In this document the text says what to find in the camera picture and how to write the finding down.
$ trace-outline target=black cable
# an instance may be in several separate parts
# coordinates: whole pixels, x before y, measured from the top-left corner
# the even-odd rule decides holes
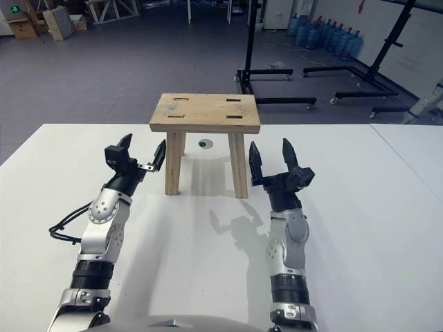
[[[83,205],[82,207],[79,207],[76,211],[72,211],[70,214],[68,214],[66,217],[64,217],[59,223],[57,223],[53,227],[49,228],[49,235],[52,238],[57,239],[57,240],[72,242],[73,245],[76,243],[80,243],[82,241],[81,238],[61,234],[57,231],[64,230],[64,226],[66,226],[68,223],[72,222],[72,220],[74,220],[78,216],[81,216],[82,214],[84,214],[89,209],[89,206],[91,204],[92,204],[92,201]]]

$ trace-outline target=stool leg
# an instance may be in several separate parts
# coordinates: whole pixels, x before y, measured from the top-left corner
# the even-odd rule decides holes
[[[166,183],[165,194],[179,194],[182,133],[166,133]]]
[[[185,155],[186,133],[181,133],[181,155]]]
[[[243,134],[229,133],[230,164],[233,168],[235,198],[247,199],[246,162],[244,160]]]

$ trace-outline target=white wall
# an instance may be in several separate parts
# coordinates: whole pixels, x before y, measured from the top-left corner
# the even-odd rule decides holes
[[[402,5],[366,0],[317,0],[313,17],[323,15],[362,32],[364,45],[359,60],[371,65],[394,26]],[[398,42],[381,64],[380,73],[419,97],[429,95],[443,77],[443,15],[413,9]]]

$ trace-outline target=cardboard box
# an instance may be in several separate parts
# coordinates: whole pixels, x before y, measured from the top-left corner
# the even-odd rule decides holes
[[[77,31],[87,30],[88,27],[84,15],[69,15],[69,17]]]
[[[54,40],[66,39],[75,32],[66,7],[58,6],[56,9],[45,10],[43,16]]]
[[[34,23],[26,17],[21,19],[10,19],[7,22],[17,39],[38,37]]]

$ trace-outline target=white cabinet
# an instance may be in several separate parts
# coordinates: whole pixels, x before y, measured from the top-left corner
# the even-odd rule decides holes
[[[287,29],[293,0],[267,0],[264,9],[264,28]]]

